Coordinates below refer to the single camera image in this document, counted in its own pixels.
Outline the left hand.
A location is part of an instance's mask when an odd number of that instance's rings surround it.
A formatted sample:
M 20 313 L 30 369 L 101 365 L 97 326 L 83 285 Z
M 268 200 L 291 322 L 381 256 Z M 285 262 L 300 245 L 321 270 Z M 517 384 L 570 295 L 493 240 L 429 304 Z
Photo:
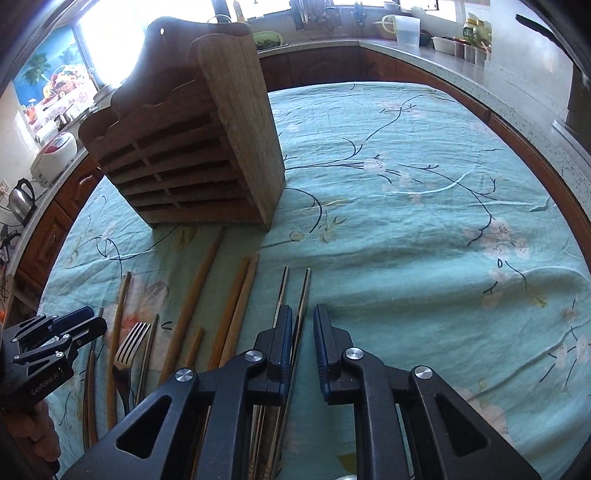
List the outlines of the left hand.
M 2 413 L 1 418 L 14 438 L 32 441 L 33 452 L 38 457 L 47 462 L 59 459 L 59 437 L 45 400 L 37 403 L 31 413 Z

